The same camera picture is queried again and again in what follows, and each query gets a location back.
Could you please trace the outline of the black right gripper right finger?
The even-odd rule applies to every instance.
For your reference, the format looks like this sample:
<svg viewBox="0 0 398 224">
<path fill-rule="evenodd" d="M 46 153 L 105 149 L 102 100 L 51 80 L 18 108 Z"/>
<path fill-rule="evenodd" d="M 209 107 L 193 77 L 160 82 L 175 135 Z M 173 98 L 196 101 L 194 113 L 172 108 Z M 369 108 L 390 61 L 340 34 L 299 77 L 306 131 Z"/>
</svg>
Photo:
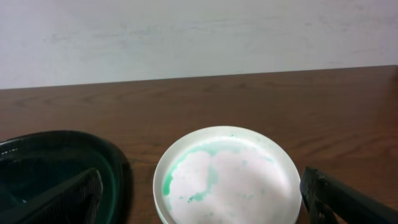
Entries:
<svg viewBox="0 0 398 224">
<path fill-rule="evenodd" d="M 310 223 L 396 224 L 397 211 L 352 189 L 319 169 L 306 167 L 300 192 Z"/>
</svg>

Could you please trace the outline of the white plate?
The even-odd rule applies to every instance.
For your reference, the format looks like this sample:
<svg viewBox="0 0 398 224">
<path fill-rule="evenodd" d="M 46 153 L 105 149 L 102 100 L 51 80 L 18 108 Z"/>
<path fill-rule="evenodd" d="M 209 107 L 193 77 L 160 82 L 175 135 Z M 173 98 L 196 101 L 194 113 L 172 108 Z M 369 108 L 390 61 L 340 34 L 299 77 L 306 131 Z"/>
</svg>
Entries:
<svg viewBox="0 0 398 224">
<path fill-rule="evenodd" d="M 299 172 L 274 141 L 249 129 L 213 126 L 175 141 L 154 172 L 160 220 L 173 223 L 295 223 Z"/>
</svg>

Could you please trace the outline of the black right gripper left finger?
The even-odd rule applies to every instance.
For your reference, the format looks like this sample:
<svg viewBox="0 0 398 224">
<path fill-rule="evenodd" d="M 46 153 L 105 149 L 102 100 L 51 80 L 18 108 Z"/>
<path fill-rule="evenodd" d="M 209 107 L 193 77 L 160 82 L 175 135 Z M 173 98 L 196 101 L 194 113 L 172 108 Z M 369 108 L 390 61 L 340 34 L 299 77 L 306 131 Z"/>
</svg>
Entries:
<svg viewBox="0 0 398 224">
<path fill-rule="evenodd" d="M 1 223 L 94 223 L 102 195 L 101 175 L 90 168 L 2 212 Z"/>
</svg>

